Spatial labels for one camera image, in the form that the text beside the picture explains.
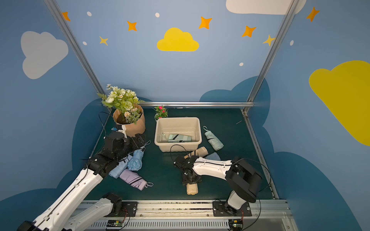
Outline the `beige umbrella front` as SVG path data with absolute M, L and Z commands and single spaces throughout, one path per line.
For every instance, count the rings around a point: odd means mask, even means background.
M 194 183 L 194 184 L 187 184 L 186 185 L 186 189 L 187 189 L 187 195 L 196 195 L 198 194 L 198 184 L 197 183 Z

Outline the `sky blue umbrella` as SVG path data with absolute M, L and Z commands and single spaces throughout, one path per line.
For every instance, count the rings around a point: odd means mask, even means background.
M 134 151 L 133 157 L 128 162 L 128 166 L 127 166 L 128 170 L 139 171 L 142 168 L 142 165 L 143 165 L 142 159 L 144 156 L 144 152 L 145 152 L 146 146 L 148 146 L 149 144 L 151 144 L 151 141 L 146 142 L 142 147 Z

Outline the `tan umbrella with black strap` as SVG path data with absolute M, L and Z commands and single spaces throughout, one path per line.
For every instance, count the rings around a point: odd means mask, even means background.
M 193 156 L 198 156 L 198 157 L 205 157 L 207 156 L 209 153 L 208 153 L 208 150 L 205 148 L 205 147 L 200 147 L 198 148 L 197 150 L 191 152 L 190 154 L 184 156 L 185 159 L 188 159 L 188 158 L 191 158 Z

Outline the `blue-grey umbrella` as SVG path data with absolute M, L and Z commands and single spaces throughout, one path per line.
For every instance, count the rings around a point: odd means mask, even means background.
M 205 159 L 207 159 L 207 160 L 214 160 L 214 161 L 220 161 L 221 160 L 220 157 L 219 157 L 219 155 L 216 152 L 205 156 Z

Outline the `lilac umbrella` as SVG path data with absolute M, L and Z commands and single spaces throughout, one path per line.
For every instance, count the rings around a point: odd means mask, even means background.
M 133 188 L 137 188 L 140 191 L 144 190 L 145 188 L 153 187 L 154 183 L 147 182 L 144 180 L 140 175 L 136 172 L 132 172 L 128 169 L 125 169 L 119 176 L 121 180 L 132 186 Z

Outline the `pale blue umbrella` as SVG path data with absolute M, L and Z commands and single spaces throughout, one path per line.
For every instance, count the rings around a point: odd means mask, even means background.
M 115 179 L 119 178 L 122 172 L 127 168 L 129 161 L 133 156 L 128 155 L 127 158 L 119 162 L 119 164 L 109 173 L 109 175 Z

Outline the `mint umbrella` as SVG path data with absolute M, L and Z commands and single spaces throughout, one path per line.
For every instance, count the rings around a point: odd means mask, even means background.
M 219 151 L 224 147 L 224 144 L 217 138 L 217 136 L 215 136 L 212 131 L 210 131 L 206 126 L 203 126 L 203 129 L 205 130 L 207 141 L 215 151 Z
M 166 134 L 162 134 L 162 137 L 167 142 L 192 142 L 192 137 L 188 135 L 182 135 L 182 134 L 169 134 L 168 136 Z

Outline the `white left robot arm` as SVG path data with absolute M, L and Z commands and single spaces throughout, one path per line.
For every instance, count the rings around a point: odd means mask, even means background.
M 144 134 L 127 137 L 122 132 L 112 132 L 104 139 L 101 150 L 93 155 L 80 171 L 75 181 L 59 198 L 34 221 L 24 221 L 19 231 L 83 231 L 97 220 L 108 216 L 128 215 L 121 197 L 105 194 L 97 203 L 72 217 L 84 198 L 119 165 L 119 162 L 146 144 Z

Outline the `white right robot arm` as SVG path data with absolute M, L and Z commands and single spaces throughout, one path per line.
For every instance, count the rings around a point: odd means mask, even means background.
M 243 158 L 217 161 L 203 157 L 178 156 L 172 161 L 174 166 L 182 171 L 183 185 L 197 184 L 202 176 L 210 176 L 225 180 L 232 191 L 224 204 L 223 210 L 233 215 L 245 203 L 255 203 L 262 184 L 262 174 Z

